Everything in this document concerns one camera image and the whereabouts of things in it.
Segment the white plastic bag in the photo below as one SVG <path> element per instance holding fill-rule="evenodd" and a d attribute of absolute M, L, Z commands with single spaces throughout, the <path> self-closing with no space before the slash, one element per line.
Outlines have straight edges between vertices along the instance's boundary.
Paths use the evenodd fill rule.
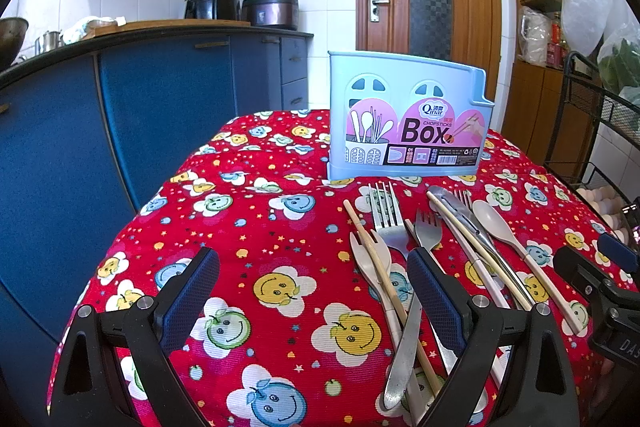
<path fill-rule="evenodd" d="M 562 0 L 561 29 L 571 51 L 588 56 L 603 36 L 613 0 Z"/>

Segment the dark rice cooker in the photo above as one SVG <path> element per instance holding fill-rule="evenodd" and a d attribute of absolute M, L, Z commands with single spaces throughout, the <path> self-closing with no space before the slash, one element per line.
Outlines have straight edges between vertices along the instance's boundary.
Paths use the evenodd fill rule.
<path fill-rule="evenodd" d="M 256 27 L 296 30 L 299 21 L 298 0 L 244 0 L 241 20 Z"/>

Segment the eggs in rack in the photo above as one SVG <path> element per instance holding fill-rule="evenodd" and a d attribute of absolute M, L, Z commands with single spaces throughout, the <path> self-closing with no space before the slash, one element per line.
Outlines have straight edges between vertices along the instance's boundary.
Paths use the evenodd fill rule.
<path fill-rule="evenodd" d="M 622 213 L 624 201 L 612 185 L 603 185 L 598 188 L 578 187 L 577 193 L 588 202 L 592 209 L 614 231 L 618 239 L 628 245 L 629 232 Z"/>

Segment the metal wok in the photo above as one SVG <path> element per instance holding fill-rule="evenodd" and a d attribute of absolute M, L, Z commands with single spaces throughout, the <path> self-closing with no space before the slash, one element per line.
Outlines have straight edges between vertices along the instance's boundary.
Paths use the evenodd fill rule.
<path fill-rule="evenodd" d="M 23 17 L 5 17 L 0 20 L 0 70 L 9 68 L 23 45 L 28 21 Z"/>

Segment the steel spoon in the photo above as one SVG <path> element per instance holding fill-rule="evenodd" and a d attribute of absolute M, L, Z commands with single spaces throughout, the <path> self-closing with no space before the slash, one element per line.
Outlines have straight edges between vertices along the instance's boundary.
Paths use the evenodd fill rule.
<path fill-rule="evenodd" d="M 509 263 L 497 251 L 483 225 L 480 224 L 471 209 L 471 196 L 467 191 L 448 191 L 440 186 L 430 186 L 427 193 L 434 196 L 460 223 L 459 230 L 472 244 L 478 244 L 483 248 L 480 255 L 503 280 L 504 285 L 510 289 L 513 298 L 518 304 L 529 311 L 535 306 L 534 298 L 529 295 L 524 283 L 515 274 Z"/>

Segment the light blue utensil box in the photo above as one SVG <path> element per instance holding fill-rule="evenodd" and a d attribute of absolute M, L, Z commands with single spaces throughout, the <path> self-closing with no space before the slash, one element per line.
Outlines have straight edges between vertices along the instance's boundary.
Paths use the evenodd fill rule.
<path fill-rule="evenodd" d="M 329 179 L 477 173 L 494 109 L 485 87 L 470 65 L 331 53 Z"/>

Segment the small steel fork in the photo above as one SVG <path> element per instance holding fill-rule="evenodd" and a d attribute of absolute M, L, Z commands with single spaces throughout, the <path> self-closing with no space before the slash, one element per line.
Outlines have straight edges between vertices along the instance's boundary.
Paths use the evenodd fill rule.
<path fill-rule="evenodd" d="M 397 404 L 401 403 L 401 398 L 405 392 L 408 392 L 410 411 L 416 417 L 421 417 L 426 410 L 427 401 L 422 401 L 419 387 L 412 382 L 414 359 L 418 359 L 427 379 L 427 384 L 431 388 L 432 395 L 439 393 L 439 390 L 442 389 L 442 382 L 435 373 L 432 363 L 428 361 L 428 356 L 419 338 L 422 321 L 420 299 L 412 294 L 410 299 L 407 300 L 407 310 L 404 309 L 399 300 L 398 291 L 395 291 L 395 295 L 390 296 L 390 300 L 394 305 L 395 317 L 401 326 L 401 334 L 396 346 L 392 366 L 390 367 L 390 373 L 387 375 L 383 393 L 383 405 L 386 410 L 396 407 Z"/>

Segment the clear bag of goods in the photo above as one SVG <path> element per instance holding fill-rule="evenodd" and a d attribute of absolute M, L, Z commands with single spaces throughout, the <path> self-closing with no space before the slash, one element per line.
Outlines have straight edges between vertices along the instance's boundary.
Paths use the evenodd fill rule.
<path fill-rule="evenodd" d="M 547 64 L 548 43 L 551 36 L 551 20 L 528 6 L 518 10 L 518 45 L 522 59 L 533 65 Z"/>

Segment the red smiley flower tablecloth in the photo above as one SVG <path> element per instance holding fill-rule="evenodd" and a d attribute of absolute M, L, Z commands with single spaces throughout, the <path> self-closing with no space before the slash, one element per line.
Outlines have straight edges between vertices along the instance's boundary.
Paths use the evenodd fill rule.
<path fill-rule="evenodd" d="M 324 110 L 236 117 L 186 158 L 115 237 L 78 303 L 120 312 L 155 296 L 201 248 L 219 275 L 170 363 L 213 426 L 408 426 L 406 403 L 382 406 L 394 343 L 391 306 L 359 272 L 352 242 L 373 227 L 371 198 L 426 211 L 440 186 L 487 202 L 527 249 L 499 253 L 538 303 L 537 272 L 576 249 L 620 288 L 632 277 L 601 253 L 605 225 L 515 144 L 490 132 L 471 176 L 326 176 Z"/>

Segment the beige wooden chopstick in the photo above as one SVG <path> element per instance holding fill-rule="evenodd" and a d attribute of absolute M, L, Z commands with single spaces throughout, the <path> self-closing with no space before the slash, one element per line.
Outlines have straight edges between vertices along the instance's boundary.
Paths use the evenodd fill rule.
<path fill-rule="evenodd" d="M 392 282 L 390 281 L 390 270 L 386 269 L 386 265 L 382 262 L 382 258 L 378 253 L 379 249 L 382 249 L 382 253 L 388 253 L 388 248 L 386 245 L 380 241 L 380 238 L 376 235 L 375 231 L 372 231 L 373 235 L 370 235 L 369 232 L 364 228 L 361 224 L 359 217 L 357 216 L 356 211 L 352 208 L 352 204 L 348 199 L 343 200 L 343 207 L 349 215 L 349 218 L 352 219 L 354 225 L 357 229 L 358 236 L 360 238 L 360 242 L 363 243 L 364 247 L 366 247 L 369 256 L 375 266 L 376 273 L 378 273 L 378 280 L 382 284 L 384 288 L 384 293 L 390 299 L 390 302 L 393 305 L 393 308 L 396 311 L 398 319 L 401 325 L 405 325 L 408 319 L 408 315 L 404 307 L 402 306 L 399 297 L 397 295 L 397 291 L 393 288 Z M 425 377 L 430 384 L 431 391 L 433 395 L 438 395 L 439 390 L 442 389 L 442 383 L 439 381 L 438 376 L 436 375 L 431 362 L 428 361 L 428 358 L 424 352 L 422 347 L 422 343 L 420 340 L 416 340 L 416 354 L 418 355 L 419 363 L 423 369 Z"/>

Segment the blue kitchen base cabinet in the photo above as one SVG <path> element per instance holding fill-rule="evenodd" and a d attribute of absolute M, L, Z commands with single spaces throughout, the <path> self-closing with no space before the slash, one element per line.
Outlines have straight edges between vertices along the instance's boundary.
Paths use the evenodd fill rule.
<path fill-rule="evenodd" d="M 115 234 L 234 116 L 307 104 L 306 35 L 111 38 L 1 83 L 1 335 L 61 336 Z"/>

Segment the large steel fork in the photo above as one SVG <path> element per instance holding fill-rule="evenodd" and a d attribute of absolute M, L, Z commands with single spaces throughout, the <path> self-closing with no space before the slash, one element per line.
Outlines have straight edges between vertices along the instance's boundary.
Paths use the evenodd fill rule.
<path fill-rule="evenodd" d="M 375 182 L 369 188 L 371 215 L 375 231 L 382 237 L 385 244 L 407 257 L 409 239 L 410 236 L 413 236 L 419 246 L 433 254 L 434 248 L 442 241 L 442 222 L 439 217 L 433 213 L 424 216 L 418 212 L 416 216 L 418 221 L 413 223 L 413 232 L 409 233 L 405 221 L 402 220 L 393 185 Z"/>

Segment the wooden shelf cabinet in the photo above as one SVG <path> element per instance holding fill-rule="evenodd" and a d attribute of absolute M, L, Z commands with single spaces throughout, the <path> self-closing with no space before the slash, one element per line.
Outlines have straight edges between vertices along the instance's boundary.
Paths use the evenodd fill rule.
<path fill-rule="evenodd" d="M 561 0 L 515 0 L 516 59 L 502 134 L 533 162 L 565 178 L 585 166 L 591 118 L 564 102 L 562 66 L 567 48 L 560 28 Z"/>

